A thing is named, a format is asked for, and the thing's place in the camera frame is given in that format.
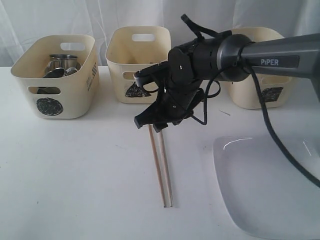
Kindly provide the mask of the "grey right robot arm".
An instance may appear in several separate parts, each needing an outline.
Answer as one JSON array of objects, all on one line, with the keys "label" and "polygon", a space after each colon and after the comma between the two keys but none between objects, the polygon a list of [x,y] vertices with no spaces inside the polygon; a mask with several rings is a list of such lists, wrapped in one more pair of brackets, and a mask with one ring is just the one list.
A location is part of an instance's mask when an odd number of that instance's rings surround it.
[{"label": "grey right robot arm", "polygon": [[241,82],[250,72],[309,79],[319,93],[319,34],[253,42],[246,35],[229,33],[175,46],[167,60],[134,74],[140,88],[157,85],[156,100],[134,123],[138,128],[153,125],[157,132],[169,124],[178,125],[209,98],[209,92],[200,87],[204,80]]}]

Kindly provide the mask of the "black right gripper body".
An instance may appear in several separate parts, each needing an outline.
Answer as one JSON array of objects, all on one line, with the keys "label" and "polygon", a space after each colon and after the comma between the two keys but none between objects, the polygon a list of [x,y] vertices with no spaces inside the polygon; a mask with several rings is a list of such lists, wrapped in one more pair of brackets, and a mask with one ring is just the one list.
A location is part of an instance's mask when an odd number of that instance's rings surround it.
[{"label": "black right gripper body", "polygon": [[208,123],[210,87],[220,73],[217,68],[217,41],[194,41],[176,46],[168,60],[152,66],[157,97],[152,104],[153,125],[178,125],[192,118]]}]

